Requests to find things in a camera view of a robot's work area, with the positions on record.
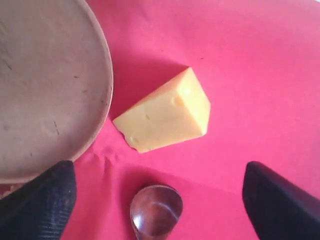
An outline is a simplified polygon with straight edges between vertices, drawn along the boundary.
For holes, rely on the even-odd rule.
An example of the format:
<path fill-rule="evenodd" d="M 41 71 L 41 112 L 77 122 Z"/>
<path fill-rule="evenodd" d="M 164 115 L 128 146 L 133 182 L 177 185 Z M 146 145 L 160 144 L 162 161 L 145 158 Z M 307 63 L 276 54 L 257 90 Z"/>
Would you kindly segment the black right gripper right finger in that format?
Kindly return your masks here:
<path fill-rule="evenodd" d="M 246 165 L 242 201 L 260 240 L 320 238 L 320 200 L 260 162 Z"/>

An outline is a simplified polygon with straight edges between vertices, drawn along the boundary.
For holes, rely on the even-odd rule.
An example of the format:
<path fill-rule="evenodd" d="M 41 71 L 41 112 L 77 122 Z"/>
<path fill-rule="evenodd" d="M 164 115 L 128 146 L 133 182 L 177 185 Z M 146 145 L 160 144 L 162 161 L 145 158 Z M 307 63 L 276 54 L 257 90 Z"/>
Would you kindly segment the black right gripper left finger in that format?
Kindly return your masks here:
<path fill-rule="evenodd" d="M 63 160 L 0 201 L 2 240 L 59 240 L 77 199 L 75 168 Z"/>

